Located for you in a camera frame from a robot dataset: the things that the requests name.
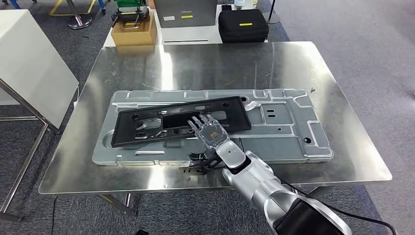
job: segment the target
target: green object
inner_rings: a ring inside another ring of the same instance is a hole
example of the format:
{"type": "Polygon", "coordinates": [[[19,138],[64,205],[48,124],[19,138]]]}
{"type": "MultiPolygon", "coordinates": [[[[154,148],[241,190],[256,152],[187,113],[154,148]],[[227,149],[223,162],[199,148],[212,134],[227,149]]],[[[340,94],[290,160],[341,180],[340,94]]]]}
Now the green object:
{"type": "Polygon", "coordinates": [[[118,8],[121,7],[140,7],[144,6],[144,1],[142,0],[115,0],[118,8]]]}

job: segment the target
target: robotic arm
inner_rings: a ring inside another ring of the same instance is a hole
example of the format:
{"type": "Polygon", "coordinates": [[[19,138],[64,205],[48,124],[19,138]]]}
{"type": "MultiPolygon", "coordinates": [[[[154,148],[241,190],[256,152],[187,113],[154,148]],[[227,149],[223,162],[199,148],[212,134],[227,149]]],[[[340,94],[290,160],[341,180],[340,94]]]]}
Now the robotic arm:
{"type": "Polygon", "coordinates": [[[188,123],[225,163],[227,182],[265,215],[276,235],[351,235],[348,225],[325,205],[286,189],[269,165],[251,151],[244,153],[210,115],[192,117],[188,123]]]}

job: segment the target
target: gray carpet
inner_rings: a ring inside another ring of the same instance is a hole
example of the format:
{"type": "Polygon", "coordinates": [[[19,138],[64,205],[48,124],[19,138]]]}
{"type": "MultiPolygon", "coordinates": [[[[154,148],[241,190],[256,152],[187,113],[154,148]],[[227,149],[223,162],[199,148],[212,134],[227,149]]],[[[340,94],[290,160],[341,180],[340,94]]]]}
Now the gray carpet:
{"type": "MultiPolygon", "coordinates": [[[[94,23],[78,31],[66,28],[65,17],[34,14],[49,40],[79,79],[81,87],[111,26],[110,14],[115,10],[114,3],[109,2],[107,8],[107,15],[95,14],[94,23]]],[[[269,2],[260,0],[258,9],[269,11],[269,2]]],[[[269,41],[288,40],[280,23],[270,26],[269,41]]],[[[71,106],[64,123],[67,123],[72,110],[71,106]]],[[[0,110],[0,113],[8,114],[22,112],[18,107],[2,107],[0,110]]],[[[0,198],[6,197],[40,128],[40,123],[36,122],[0,123],[0,198]]],[[[54,198],[40,195],[38,187],[59,138],[47,133],[12,202],[10,212],[23,215],[24,221],[19,224],[0,221],[0,234],[51,234],[54,198]]],[[[322,200],[351,213],[380,218],[365,187],[336,187],[322,200]]],[[[136,194],[132,205],[138,211],[137,217],[121,214],[96,196],[58,197],[53,234],[133,235],[138,229],[146,230],[151,235],[270,234],[263,216],[250,209],[236,191],[136,194]]],[[[342,218],[354,234],[387,234],[382,227],[342,218]]]]}
{"type": "Polygon", "coordinates": [[[382,219],[415,234],[415,1],[277,0],[291,40],[313,41],[392,173],[366,186],[382,219]]]}

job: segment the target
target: stainless steel table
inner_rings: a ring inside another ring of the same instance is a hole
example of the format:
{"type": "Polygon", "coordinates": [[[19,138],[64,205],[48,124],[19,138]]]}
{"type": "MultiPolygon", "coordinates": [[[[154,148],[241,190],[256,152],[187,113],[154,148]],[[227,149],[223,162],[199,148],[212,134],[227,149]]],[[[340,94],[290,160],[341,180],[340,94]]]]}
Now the stainless steel table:
{"type": "MultiPolygon", "coordinates": [[[[118,90],[307,89],[334,158],[280,164],[276,176],[300,186],[389,181],[391,173],[319,51],[310,42],[103,48],[39,188],[41,194],[97,194],[133,214],[110,194],[230,188],[220,171],[189,176],[173,166],[98,166],[92,152],[111,96],[118,90]]],[[[324,188],[317,188],[317,195],[324,188]]]]}

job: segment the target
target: mounting hole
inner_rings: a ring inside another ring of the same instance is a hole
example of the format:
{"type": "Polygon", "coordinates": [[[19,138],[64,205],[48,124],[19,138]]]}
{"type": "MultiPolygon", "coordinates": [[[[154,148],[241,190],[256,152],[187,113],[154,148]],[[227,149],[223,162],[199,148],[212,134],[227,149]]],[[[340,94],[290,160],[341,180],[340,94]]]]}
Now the mounting hole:
{"type": "Polygon", "coordinates": [[[306,137],[306,138],[304,138],[304,142],[306,142],[306,143],[311,143],[311,139],[310,139],[310,138],[308,138],[308,137],[306,137]]]}

